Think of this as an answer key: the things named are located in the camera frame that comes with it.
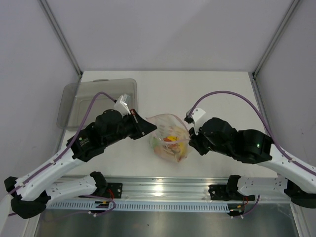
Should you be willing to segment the clear pink zip top bag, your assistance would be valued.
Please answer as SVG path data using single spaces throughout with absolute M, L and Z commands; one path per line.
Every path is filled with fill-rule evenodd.
M 180 118 L 173 114 L 160 114 L 146 120 L 157 127 L 151 133 L 149 143 L 158 157 L 179 163 L 188 156 L 191 151 L 189 132 Z

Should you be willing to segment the yellow lemon toy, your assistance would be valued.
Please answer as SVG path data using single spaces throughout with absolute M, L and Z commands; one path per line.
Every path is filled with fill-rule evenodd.
M 167 136 L 164 139 L 164 142 L 166 142 L 167 144 L 176 144 L 179 142 L 178 138 L 175 136 Z

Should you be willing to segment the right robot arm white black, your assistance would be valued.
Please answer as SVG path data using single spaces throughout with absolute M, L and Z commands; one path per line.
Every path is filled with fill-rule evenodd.
M 290 201 L 304 208 L 316 207 L 316 171 L 308 171 L 297 158 L 286 158 L 275 142 L 261 131 L 232 128 L 220 118 L 211 118 L 199 125 L 193 118 L 185 118 L 194 126 L 189 130 L 189 145 L 201 156 L 209 151 L 223 154 L 244 164 L 259 165 L 276 172 L 277 178 L 251 178 L 231 175 L 224 194 L 210 187 L 211 199 L 240 200 L 256 196 L 288 196 Z

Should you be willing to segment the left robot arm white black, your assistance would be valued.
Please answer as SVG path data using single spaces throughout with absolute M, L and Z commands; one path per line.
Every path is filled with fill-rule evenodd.
M 99 171 L 69 182 L 57 184 L 56 181 L 104 153 L 110 145 L 127 137 L 140 139 L 156 129 L 156 125 L 140 117 L 134 109 L 126 115 L 117 110 L 106 110 L 40 167 L 23 177 L 5 179 L 5 188 L 11 196 L 11 210 L 19 217 L 29 219 L 60 200 L 80 196 L 106 197 L 108 183 Z

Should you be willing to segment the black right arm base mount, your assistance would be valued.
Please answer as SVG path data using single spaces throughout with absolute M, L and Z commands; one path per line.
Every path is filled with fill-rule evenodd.
M 229 186 L 229 185 L 209 185 L 210 199 L 211 200 L 220 200 L 220 201 L 254 201 L 255 195 L 245 196 L 240 194 L 237 191 L 237 187 Z

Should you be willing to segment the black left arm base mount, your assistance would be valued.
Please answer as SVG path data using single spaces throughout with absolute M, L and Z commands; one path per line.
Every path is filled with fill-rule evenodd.
M 110 199 L 121 199 L 122 191 L 123 183 L 108 183 L 106 190 L 101 196 Z

